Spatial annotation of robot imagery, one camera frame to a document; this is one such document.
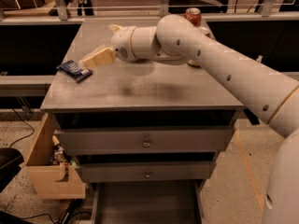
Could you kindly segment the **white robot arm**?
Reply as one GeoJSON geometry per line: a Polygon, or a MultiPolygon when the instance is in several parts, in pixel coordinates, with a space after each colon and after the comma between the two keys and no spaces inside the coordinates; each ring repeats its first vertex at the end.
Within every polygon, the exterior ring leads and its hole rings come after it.
{"type": "Polygon", "coordinates": [[[299,224],[299,82],[209,38],[179,15],[151,27],[113,25],[111,30],[112,46],[95,49],[81,64],[192,60],[285,138],[269,178],[263,224],[299,224]]]}

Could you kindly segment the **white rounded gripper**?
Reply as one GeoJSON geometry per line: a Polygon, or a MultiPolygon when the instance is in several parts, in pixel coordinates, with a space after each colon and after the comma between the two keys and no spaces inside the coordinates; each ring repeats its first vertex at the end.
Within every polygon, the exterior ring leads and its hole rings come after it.
{"type": "Polygon", "coordinates": [[[122,61],[133,62],[136,60],[132,48],[132,35],[136,27],[110,24],[108,28],[114,34],[111,38],[111,45],[116,54],[112,48],[94,50],[78,62],[81,67],[94,69],[97,66],[114,63],[116,55],[122,61]]]}

